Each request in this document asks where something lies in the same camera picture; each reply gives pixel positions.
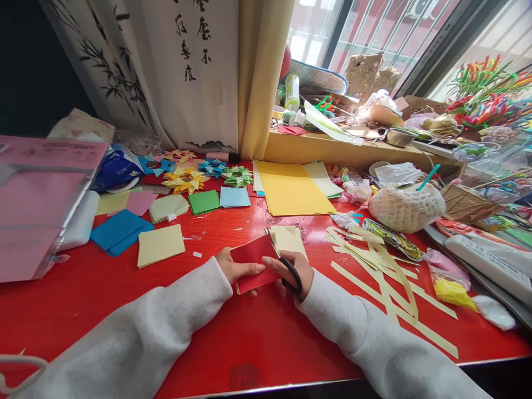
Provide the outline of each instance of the beige curtain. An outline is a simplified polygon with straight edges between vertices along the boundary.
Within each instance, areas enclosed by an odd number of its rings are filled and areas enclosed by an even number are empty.
[[[239,1],[238,148],[244,159],[264,157],[294,3]]]

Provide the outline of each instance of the person's left hand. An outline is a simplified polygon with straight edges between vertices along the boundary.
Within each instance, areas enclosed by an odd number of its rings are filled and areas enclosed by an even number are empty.
[[[220,265],[223,274],[229,284],[233,284],[239,277],[245,275],[256,275],[261,273],[266,266],[258,263],[235,263],[231,258],[231,248],[225,247],[216,255],[216,261]],[[249,291],[249,295],[257,296],[256,290]]]

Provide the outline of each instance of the scissors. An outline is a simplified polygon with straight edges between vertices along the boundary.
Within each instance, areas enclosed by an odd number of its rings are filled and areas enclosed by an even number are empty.
[[[265,233],[270,237],[270,241],[272,242],[273,250],[275,251],[275,256],[277,256],[277,259],[280,260],[282,264],[284,264],[287,269],[292,273],[294,276],[295,282],[297,283],[297,288],[292,286],[288,281],[283,279],[283,285],[287,288],[290,288],[292,292],[296,295],[300,295],[303,292],[303,285],[301,284],[301,277],[299,276],[298,271],[295,269],[294,265],[291,264],[290,261],[287,259],[281,257],[279,254],[279,251],[277,251],[277,247],[275,246],[275,243],[273,242],[272,232],[268,227],[264,227]]]

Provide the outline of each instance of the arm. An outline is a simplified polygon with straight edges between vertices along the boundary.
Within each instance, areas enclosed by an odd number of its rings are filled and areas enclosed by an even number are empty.
[[[433,345],[395,324],[370,302],[349,294],[311,269],[303,255],[291,254],[281,251],[281,256],[296,266],[303,282],[303,301],[294,298],[297,308],[361,367],[381,397],[489,398]],[[281,262],[268,259],[271,258],[263,258],[267,266],[290,280]]]
[[[233,263],[229,250],[115,310],[9,399],[152,398],[192,333],[233,295],[230,283],[264,270]]]

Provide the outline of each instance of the teal straw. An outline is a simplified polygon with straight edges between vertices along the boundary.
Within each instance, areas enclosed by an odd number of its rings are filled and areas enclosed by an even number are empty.
[[[423,180],[423,183],[421,183],[421,185],[419,186],[419,188],[416,190],[416,191],[421,191],[422,188],[424,188],[425,184],[428,183],[428,181],[432,178],[432,176],[434,176],[437,172],[437,170],[439,169],[441,165],[440,164],[437,164],[434,169],[428,174],[427,178],[425,180]]]

